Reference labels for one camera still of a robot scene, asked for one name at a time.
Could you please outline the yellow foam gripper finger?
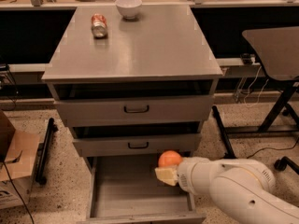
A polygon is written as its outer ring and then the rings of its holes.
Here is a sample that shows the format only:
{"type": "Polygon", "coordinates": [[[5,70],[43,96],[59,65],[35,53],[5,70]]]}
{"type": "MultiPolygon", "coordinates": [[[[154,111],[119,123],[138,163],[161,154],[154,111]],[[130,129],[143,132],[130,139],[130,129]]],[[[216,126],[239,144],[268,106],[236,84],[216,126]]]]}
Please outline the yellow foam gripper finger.
{"type": "Polygon", "coordinates": [[[178,173],[176,166],[157,167],[155,169],[157,179],[167,185],[175,186],[178,183],[178,173]]]}

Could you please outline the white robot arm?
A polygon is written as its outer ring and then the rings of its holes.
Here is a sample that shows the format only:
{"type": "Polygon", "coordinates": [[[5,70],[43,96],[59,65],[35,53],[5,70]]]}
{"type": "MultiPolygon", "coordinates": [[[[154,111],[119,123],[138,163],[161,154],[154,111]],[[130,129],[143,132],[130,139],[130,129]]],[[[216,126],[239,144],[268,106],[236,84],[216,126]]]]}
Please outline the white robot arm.
{"type": "Polygon", "coordinates": [[[240,224],[299,224],[299,208],[273,194],[274,175],[259,161],[191,157],[178,165],[157,167],[155,173],[167,185],[208,195],[240,224]]]}

